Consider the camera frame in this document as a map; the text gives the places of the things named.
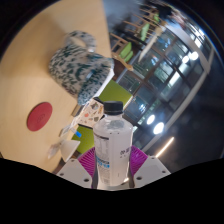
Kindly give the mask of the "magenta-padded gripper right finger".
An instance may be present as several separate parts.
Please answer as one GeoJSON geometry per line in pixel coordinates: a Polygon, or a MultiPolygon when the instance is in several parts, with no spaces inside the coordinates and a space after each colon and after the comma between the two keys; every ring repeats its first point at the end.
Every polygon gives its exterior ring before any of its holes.
{"type": "Polygon", "coordinates": [[[131,147],[130,174],[134,188],[140,188],[167,175],[170,171],[155,156],[147,156],[135,146],[131,147]]]}

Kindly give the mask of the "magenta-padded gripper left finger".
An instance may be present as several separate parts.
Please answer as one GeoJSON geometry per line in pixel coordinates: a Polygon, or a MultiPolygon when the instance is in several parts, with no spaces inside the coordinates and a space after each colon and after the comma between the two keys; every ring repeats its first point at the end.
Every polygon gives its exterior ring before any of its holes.
{"type": "Polygon", "coordinates": [[[91,148],[78,159],[70,159],[57,175],[84,188],[96,189],[98,175],[95,148],[91,148]]]}

